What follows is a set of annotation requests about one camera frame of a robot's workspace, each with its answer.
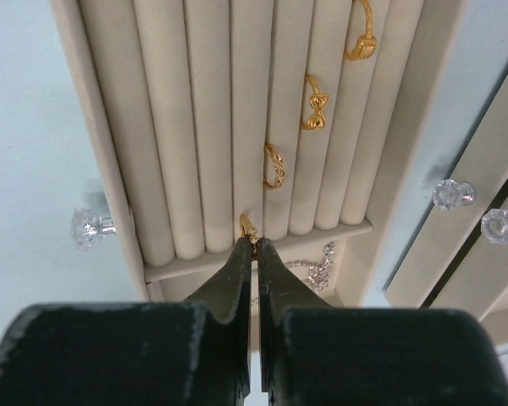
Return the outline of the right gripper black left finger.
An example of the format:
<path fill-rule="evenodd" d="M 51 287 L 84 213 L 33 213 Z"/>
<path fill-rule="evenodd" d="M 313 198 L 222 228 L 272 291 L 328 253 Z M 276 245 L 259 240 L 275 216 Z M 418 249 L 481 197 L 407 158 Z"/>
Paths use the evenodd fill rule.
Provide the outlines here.
<path fill-rule="evenodd" d="M 238 239 L 224 265 L 185 300 L 193 311 L 187 405 L 242 405 L 250 394 L 251 260 L 250 240 Z"/>

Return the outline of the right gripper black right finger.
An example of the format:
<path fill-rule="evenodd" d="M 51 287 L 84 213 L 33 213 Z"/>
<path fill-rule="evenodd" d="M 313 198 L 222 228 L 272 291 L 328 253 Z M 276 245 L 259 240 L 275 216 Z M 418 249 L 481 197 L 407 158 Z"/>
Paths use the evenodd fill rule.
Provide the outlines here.
<path fill-rule="evenodd" d="M 257 247 L 262 390 L 271 405 L 311 405 L 319 317 L 331 306 L 289 270 L 270 239 Z"/>

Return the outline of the beige jewelry box clear case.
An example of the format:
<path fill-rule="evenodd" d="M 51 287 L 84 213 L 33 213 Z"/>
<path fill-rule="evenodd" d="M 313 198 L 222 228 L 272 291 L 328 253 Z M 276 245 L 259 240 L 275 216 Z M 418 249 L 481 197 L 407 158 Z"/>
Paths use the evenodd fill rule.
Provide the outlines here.
<path fill-rule="evenodd" d="M 428 217 L 386 290 L 395 307 L 457 308 L 479 320 L 508 294 L 508 244 L 481 233 L 491 209 L 508 210 L 508 73 L 451 179 L 476 190 L 469 206 Z"/>

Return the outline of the clear crystal box knob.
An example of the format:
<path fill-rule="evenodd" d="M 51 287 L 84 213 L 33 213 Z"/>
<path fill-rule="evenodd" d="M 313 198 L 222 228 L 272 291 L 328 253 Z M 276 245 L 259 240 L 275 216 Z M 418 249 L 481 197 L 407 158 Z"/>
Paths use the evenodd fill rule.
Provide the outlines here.
<path fill-rule="evenodd" d="M 481 233 L 492 244 L 508 244 L 508 210 L 491 209 L 481 219 Z"/>
<path fill-rule="evenodd" d="M 476 190 L 472 184 L 458 183 L 448 178 L 439 181 L 433 189 L 433 204 L 441 211 L 453 211 L 471 205 L 475 195 Z"/>

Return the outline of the clear crystal drawer knob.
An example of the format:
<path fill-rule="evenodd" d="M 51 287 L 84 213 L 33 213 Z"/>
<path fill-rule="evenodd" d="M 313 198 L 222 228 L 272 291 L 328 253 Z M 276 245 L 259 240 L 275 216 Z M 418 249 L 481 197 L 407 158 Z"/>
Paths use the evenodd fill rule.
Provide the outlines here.
<path fill-rule="evenodd" d="M 86 208 L 75 208 L 71 217 L 70 234 L 79 251 L 90 250 L 117 231 L 111 217 L 101 217 Z"/>

